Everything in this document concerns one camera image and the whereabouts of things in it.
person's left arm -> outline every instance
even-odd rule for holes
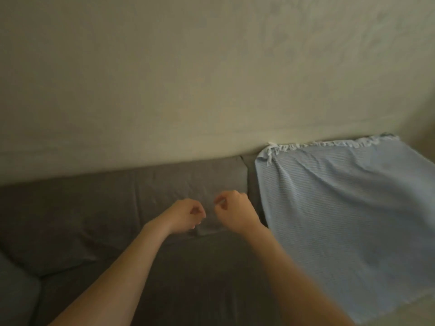
[[[162,242],[171,233],[193,229],[204,217],[204,208],[198,201],[175,202],[148,222],[111,267],[49,326],[130,325]]]

person's right arm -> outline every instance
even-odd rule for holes
[[[354,325],[296,266],[270,230],[261,224],[246,194],[222,192],[215,199],[215,212],[223,225],[240,234],[252,246],[268,275],[287,325]]]

forearm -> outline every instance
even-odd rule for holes
[[[291,325],[353,325],[288,257],[269,229],[260,225],[244,236],[262,262],[282,316]]]
[[[159,218],[147,223],[111,267],[50,326],[130,325],[155,255],[168,234]]]

person's right hand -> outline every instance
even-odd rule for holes
[[[222,191],[215,199],[215,213],[225,227],[241,235],[263,226],[245,193]]]

person's left hand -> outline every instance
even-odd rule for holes
[[[181,233],[195,228],[205,217],[204,207],[193,199],[177,200],[159,218],[169,226],[170,233]]]

